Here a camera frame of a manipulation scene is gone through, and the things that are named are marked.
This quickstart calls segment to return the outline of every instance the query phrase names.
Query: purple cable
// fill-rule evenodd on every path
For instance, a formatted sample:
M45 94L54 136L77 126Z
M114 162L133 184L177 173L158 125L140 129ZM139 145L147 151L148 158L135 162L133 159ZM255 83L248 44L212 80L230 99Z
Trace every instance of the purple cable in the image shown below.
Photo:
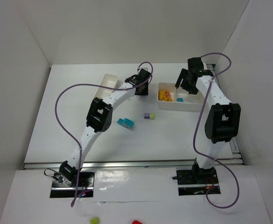
M54 112L55 112L55 115L56 115L56 119L57 119L58 124L61 126L61 128L62 128L62 129L63 129L71 138L73 138L74 141L76 141L76 143L78 144L78 146L79 146L79 165L81 165L81 157L82 157L82 147L81 147L81 144L80 144L80 142L78 141L78 139L77 139L73 134L71 134L71 133L63 126L63 124L61 123L61 121L60 121L60 119L58 118L58 115L57 115L57 104L58 104L58 101L60 100L61 96L62 96L65 92L67 92L68 90L70 90L70 89L72 89L72 88L74 88L74 87L77 87L77 86L95 86L95 87L100 87L100 88L109 89L109 90L117 90L117 91L126 91L126 90L135 89L135 88L137 88L137 87L140 87L140 86L144 85L146 82L149 81L150 78L151 78L151 80L152 80L153 65L152 65L150 62L143 62L143 63L141 63L141 64L138 66L138 68L140 68L140 66L143 65L143 64L145 64L145 63L147 63L147 64L149 64L149 65L151 66L151 74L150 74L150 76L146 79L146 81L144 81L144 82L141 83L140 85L133 86L133 87L126 88L126 89L117 89L117 88L111 88L111 87L106 87L106 86L102 86L102 85L96 85L96 84L85 84L85 83L82 83L82 84L75 84L75 85L69 86L68 88L66 88L65 90L63 90L63 91L59 94L59 96L57 97L56 104L55 104L55 106L54 106ZM77 195L78 187L79 187L78 183L79 183L79 171L78 171L78 173L77 173L75 195L74 195L74 199L73 199L72 202L71 202L71 207L74 206L75 201L76 201L76 198L78 197L78 195Z
M229 66L228 66L226 69L224 69L223 71L220 71L220 72L216 73L216 74L212 77L212 81L213 81L218 75L224 73L225 71L227 71L227 70L231 67L232 61L231 61L231 59L230 59L227 55L222 54L222 53L217 53L217 52L209 53L209 54L203 55L203 56L201 56L201 57L205 57L205 56L208 56L208 55L222 55L222 56L224 56L225 58L227 58L228 61L229 61ZM213 188L209 188L209 189L207 190L207 192L206 192L207 201L208 201L211 205L213 205L214 207L219 208L219 209L227 209L227 208L230 208L230 207L232 207L233 205L235 205L235 203L236 203L236 202L238 201L238 199L239 199L239 184L238 184L238 180L237 180L235 174L232 172L232 170L231 170L229 167L227 167L225 164L223 164L223 163L220 162L219 160L217 160L217 159L215 159L215 158L213 158L213 157L211 157L211 156L209 156L209 155L206 155L206 154L204 154L204 153L200 153L200 152L196 149L196 137L197 137L199 125L200 125L200 122L201 122L201 118L202 118L202 115L203 115L204 107L205 107L206 102L207 102L207 97L208 97L209 92L210 92L210 89L211 89L211 85L212 85L212 82L210 82L210 84L209 84L209 87L208 87L208 90L207 90L207 93L206 93L206 96L205 96L205 99L204 99L204 102L203 102L203 105L202 105L202 108L201 108L201 111L200 111L199 119L198 119L197 126L196 126L196 129L195 129L195 132L194 132L193 147L194 147L194 151L195 151L197 154L202 155L202 156L205 156L205 157L207 157L207 158L209 158L209 159L211 159L211 160L214 160L214 161L216 161L217 163L221 164L223 167L225 167L227 170L229 170L229 172L230 172L230 173L232 174L232 176L234 177L235 182L236 182L236 186L237 186L237 197L236 197L235 201L234 201L232 204L227 205L227 206L218 206L218 205L215 205L215 204L213 204L213 203L210 201L210 199L208 198L208 193L209 193L209 191L210 191L211 189L213 189L214 187L213 187Z

